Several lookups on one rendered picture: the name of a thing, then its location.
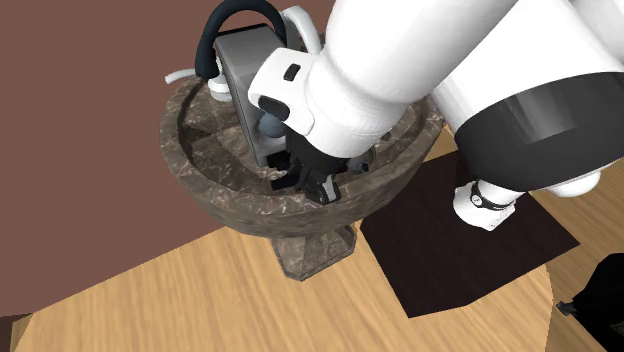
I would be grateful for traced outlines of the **brown marble pedestal sink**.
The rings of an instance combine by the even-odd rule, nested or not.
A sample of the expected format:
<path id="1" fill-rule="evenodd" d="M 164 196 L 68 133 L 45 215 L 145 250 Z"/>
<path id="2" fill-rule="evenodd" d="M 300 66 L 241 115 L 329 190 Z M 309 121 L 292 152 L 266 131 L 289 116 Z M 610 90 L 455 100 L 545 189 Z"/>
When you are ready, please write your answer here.
<path id="1" fill-rule="evenodd" d="M 291 188 L 274 191 L 281 172 L 259 167 L 235 108 L 188 78 L 166 104 L 160 148 L 173 176 L 215 220 L 270 240 L 284 274 L 303 281 L 353 253 L 355 222 L 387 205 L 413 178 L 443 128 L 433 102 L 411 104 L 391 131 L 357 158 L 370 170 L 335 176 L 339 201 L 323 206 Z"/>

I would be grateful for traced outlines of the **black object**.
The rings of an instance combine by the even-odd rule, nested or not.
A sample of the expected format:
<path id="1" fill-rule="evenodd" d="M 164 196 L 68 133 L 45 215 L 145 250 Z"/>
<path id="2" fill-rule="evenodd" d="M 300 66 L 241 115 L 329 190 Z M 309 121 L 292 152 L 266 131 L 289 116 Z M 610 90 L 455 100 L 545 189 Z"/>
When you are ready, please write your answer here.
<path id="1" fill-rule="evenodd" d="M 624 352 L 624 253 L 606 256 L 571 302 L 556 304 L 607 351 Z"/>

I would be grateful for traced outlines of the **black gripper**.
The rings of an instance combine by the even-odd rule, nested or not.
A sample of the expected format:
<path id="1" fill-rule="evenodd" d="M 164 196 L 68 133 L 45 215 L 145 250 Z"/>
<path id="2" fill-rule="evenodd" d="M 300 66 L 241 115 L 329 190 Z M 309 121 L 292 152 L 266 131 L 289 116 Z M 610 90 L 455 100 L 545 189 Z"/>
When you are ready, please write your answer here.
<path id="1" fill-rule="evenodd" d="M 308 169 L 297 174 L 293 185 L 295 190 L 309 193 L 314 179 L 311 192 L 315 202 L 327 205 L 340 199 L 339 189 L 332 176 L 347 171 L 349 158 L 337 158 L 321 152 L 292 129 L 286 133 L 286 149 L 296 166 Z"/>

